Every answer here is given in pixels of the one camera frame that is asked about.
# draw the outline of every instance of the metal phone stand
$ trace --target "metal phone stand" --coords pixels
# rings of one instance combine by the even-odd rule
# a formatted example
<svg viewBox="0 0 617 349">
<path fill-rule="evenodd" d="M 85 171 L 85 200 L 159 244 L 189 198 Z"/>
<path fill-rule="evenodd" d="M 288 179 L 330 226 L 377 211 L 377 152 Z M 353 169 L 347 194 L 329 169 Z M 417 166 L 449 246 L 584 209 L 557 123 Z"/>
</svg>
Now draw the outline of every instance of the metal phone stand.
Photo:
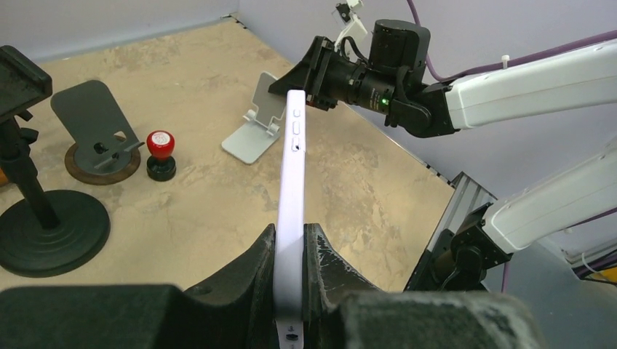
<svg viewBox="0 0 617 349">
<path fill-rule="evenodd" d="M 268 92 L 276 78 L 262 72 L 255 88 L 251 109 L 243 115 L 247 123 L 223 141 L 223 149 L 245 164 L 251 165 L 281 136 L 281 121 L 285 112 L 285 99 Z"/>
<path fill-rule="evenodd" d="M 90 80 L 58 92 L 51 106 L 75 140 L 65 156 L 71 176 L 87 184 L 109 185 L 137 171 L 143 142 L 103 82 Z"/>
<path fill-rule="evenodd" d="M 38 132 L 15 120 L 52 94 L 52 78 L 14 47 L 0 47 L 0 168 L 24 199 L 0 215 L 0 265 L 21 276 L 67 273 L 91 260 L 111 227 L 96 198 L 73 190 L 43 191 L 30 158 Z"/>
</svg>

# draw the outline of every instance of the black mount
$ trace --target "black mount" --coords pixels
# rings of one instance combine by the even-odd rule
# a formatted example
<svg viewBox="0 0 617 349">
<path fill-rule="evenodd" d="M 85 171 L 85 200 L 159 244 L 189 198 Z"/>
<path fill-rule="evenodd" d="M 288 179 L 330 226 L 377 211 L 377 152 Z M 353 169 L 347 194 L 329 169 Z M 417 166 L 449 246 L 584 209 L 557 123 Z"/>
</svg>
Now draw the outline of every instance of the black mount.
<svg viewBox="0 0 617 349">
<path fill-rule="evenodd" d="M 146 162 L 146 171 L 148 177 L 157 182 L 171 180 L 176 173 L 175 159 L 170 156 L 165 160 L 160 160 L 154 156 L 150 156 Z"/>
<path fill-rule="evenodd" d="M 448 230 L 442 233 L 444 241 L 439 248 L 436 246 L 437 253 L 431 256 L 430 261 L 425 261 L 426 264 L 419 271 L 422 275 L 412 276 L 413 281 L 410 280 L 405 289 L 479 289 L 480 282 L 486 277 L 486 270 L 508 262 L 512 254 L 501 251 L 482 229 L 485 224 L 483 216 L 489 206 L 490 204 L 483 205 L 467 215 L 456 234 Z M 448 248 L 443 245 L 447 240 L 450 240 Z"/>
<path fill-rule="evenodd" d="M 22 129 L 15 115 L 52 94 L 52 78 L 14 47 L 0 47 L 0 168 L 24 199 L 0 215 L 0 265 L 21 276 L 47 277 L 73 270 L 105 245 L 107 210 L 72 190 L 44 192 L 30 158 L 38 132 Z"/>
<path fill-rule="evenodd" d="M 335 5 L 336 11 L 341 16 L 343 23 L 347 24 L 351 21 L 351 9 L 346 2 L 340 2 Z"/>
</svg>

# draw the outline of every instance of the gray wall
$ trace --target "gray wall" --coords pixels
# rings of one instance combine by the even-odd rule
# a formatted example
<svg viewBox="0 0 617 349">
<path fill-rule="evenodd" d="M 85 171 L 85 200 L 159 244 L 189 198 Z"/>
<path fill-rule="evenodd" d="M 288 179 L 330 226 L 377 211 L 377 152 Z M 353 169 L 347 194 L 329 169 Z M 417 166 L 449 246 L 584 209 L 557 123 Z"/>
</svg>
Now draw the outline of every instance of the gray wall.
<svg viewBox="0 0 617 349">
<path fill-rule="evenodd" d="M 331 15 L 337 2 L 240 0 L 239 19 L 297 62 L 315 35 L 338 35 Z M 421 24 L 431 31 L 429 54 L 442 76 L 498 62 L 501 55 L 519 57 L 617 28 L 615 0 L 416 0 L 416 7 Z M 380 18 L 413 20 L 405 0 L 365 0 L 359 15 L 369 31 Z M 366 53 L 369 47 L 370 37 L 361 50 Z M 434 82 L 428 72 L 425 82 Z M 383 125 L 382 116 L 361 112 Z M 504 197 L 600 151 L 617 135 L 617 105 L 506 121 L 429 140 L 402 129 L 383 131 L 446 177 L 465 171 Z M 616 237 L 615 227 L 617 217 L 607 217 L 551 240 L 577 254 Z"/>
<path fill-rule="evenodd" d="M 515 254 L 507 293 L 523 301 L 550 348 L 617 348 L 617 292 L 579 281 L 564 261 L 540 244 Z M 503 268 L 488 271 L 485 285 L 501 289 Z"/>
<path fill-rule="evenodd" d="M 38 62 L 191 28 L 238 0 L 1 0 L 0 44 Z"/>
</svg>

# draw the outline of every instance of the black stand base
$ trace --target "black stand base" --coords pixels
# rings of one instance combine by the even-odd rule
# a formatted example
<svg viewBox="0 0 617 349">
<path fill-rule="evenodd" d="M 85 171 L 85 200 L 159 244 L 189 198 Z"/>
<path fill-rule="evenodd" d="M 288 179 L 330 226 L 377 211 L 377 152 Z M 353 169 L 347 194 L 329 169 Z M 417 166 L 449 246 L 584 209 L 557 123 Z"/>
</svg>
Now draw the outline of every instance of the black stand base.
<svg viewBox="0 0 617 349">
<path fill-rule="evenodd" d="M 175 176 L 175 160 L 171 156 L 164 162 L 150 156 L 146 162 L 146 168 L 148 177 L 157 182 L 165 182 Z"/>
<path fill-rule="evenodd" d="M 43 229 L 24 200 L 0 216 L 0 266 L 20 276 L 45 278 L 67 273 L 91 260 L 111 228 L 103 204 L 85 193 L 45 193 L 60 225 Z"/>
</svg>

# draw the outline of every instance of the cable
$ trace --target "cable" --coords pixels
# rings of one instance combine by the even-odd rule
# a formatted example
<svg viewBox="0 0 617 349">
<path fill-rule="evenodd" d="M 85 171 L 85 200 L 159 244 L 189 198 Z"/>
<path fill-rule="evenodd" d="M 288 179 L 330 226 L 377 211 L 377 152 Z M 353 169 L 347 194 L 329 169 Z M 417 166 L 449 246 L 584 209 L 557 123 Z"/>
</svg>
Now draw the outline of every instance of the cable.
<svg viewBox="0 0 617 349">
<path fill-rule="evenodd" d="M 343 38 L 343 40 L 341 40 L 340 51 L 341 51 L 341 55 L 343 56 L 343 58 L 345 58 L 346 60 L 349 59 L 349 57 L 347 57 L 347 53 L 345 52 L 345 43 L 347 41 L 349 41 L 349 44 L 351 45 L 351 49 L 354 51 L 354 54 L 356 54 L 356 56 L 362 62 L 364 62 L 366 65 L 368 65 L 368 59 L 362 54 L 362 52 L 360 52 L 360 49 L 358 48 L 358 45 L 356 45 L 356 41 L 351 36 L 345 36 Z"/>
<path fill-rule="evenodd" d="M 584 265 L 584 266 L 585 266 L 585 267 L 586 267 L 589 271 L 591 271 L 591 272 L 593 272 L 593 273 L 597 273 L 597 272 L 598 272 L 597 270 L 592 269 L 592 267 L 590 267 L 590 266 L 589 266 L 589 264 L 587 264 L 587 262 L 585 261 L 585 252 L 583 252 L 583 253 L 581 254 L 581 260 L 583 261 L 583 265 Z"/>
<path fill-rule="evenodd" d="M 609 209 L 608 211 L 604 211 L 604 212 L 602 212 L 600 214 L 597 214 L 597 215 L 595 215 L 595 216 L 593 216 L 591 218 L 587 218 L 586 220 L 584 220 L 582 222 L 578 222 L 575 225 L 571 225 L 568 228 L 574 228 L 574 227 L 579 226 L 581 224 L 589 223 L 589 222 L 591 222 L 593 220 L 598 220 L 598 219 L 600 219 L 602 217 L 606 217 L 606 216 L 611 215 L 613 213 L 617 213 L 617 207 L 615 207 L 613 209 Z"/>
<path fill-rule="evenodd" d="M 409 8 L 411 10 L 411 15 L 413 16 L 413 20 L 415 24 L 421 25 L 420 18 L 418 16 L 418 11 L 415 9 L 413 0 L 407 0 L 407 4 L 409 5 Z M 508 66 L 514 67 L 517 65 L 535 62 L 537 60 L 542 60 L 544 58 L 553 57 L 555 55 L 560 55 L 564 52 L 572 51 L 574 49 L 580 49 L 582 47 L 586 47 L 586 46 L 593 45 L 593 44 L 598 44 L 600 42 L 613 40 L 613 39 L 617 39 L 617 30 L 608 31 L 606 33 L 601 33 L 596 36 L 590 36 L 589 38 L 573 41 L 573 42 L 570 42 L 569 44 L 564 44 L 558 47 L 553 47 L 552 49 L 546 49 L 544 51 L 533 53 L 531 55 L 515 58 L 513 60 L 508 61 Z M 433 67 L 433 64 L 431 62 L 429 55 L 426 55 L 426 67 L 429 69 L 429 72 L 433 76 L 433 79 L 439 82 L 443 82 L 443 81 L 456 80 L 456 79 L 462 78 L 463 76 L 487 73 L 489 71 L 497 71 L 503 68 L 503 63 L 499 62 L 499 63 L 493 63 L 489 65 L 481 65 L 479 67 L 467 69 L 466 71 L 461 71 L 460 73 L 454 74 L 452 76 L 448 76 L 447 78 L 444 78 L 437 74 L 437 72 L 435 71 Z"/>
<path fill-rule="evenodd" d="M 510 274 L 510 261 L 503 264 L 503 278 L 501 279 L 501 293 L 506 293 Z"/>
<path fill-rule="evenodd" d="M 443 284 L 439 287 L 437 291 L 443 291 L 447 284 L 452 281 L 452 279 L 455 278 L 460 272 L 461 271 L 458 268 L 454 268 L 454 270 L 452 270 L 452 273 L 450 273 L 450 275 L 444 280 Z"/>
<path fill-rule="evenodd" d="M 614 249 L 613 251 L 589 263 L 589 266 L 593 268 L 593 270 L 598 270 L 598 271 L 602 271 L 606 268 L 609 268 L 611 265 L 617 262 L 617 254 L 615 254 L 616 252 L 617 252 L 617 249 Z M 585 266 L 577 267 L 577 268 L 574 268 L 573 270 L 574 270 L 574 273 L 579 278 L 583 278 L 585 276 L 589 276 L 593 274 L 593 272 L 589 271 L 589 269 Z"/>
</svg>

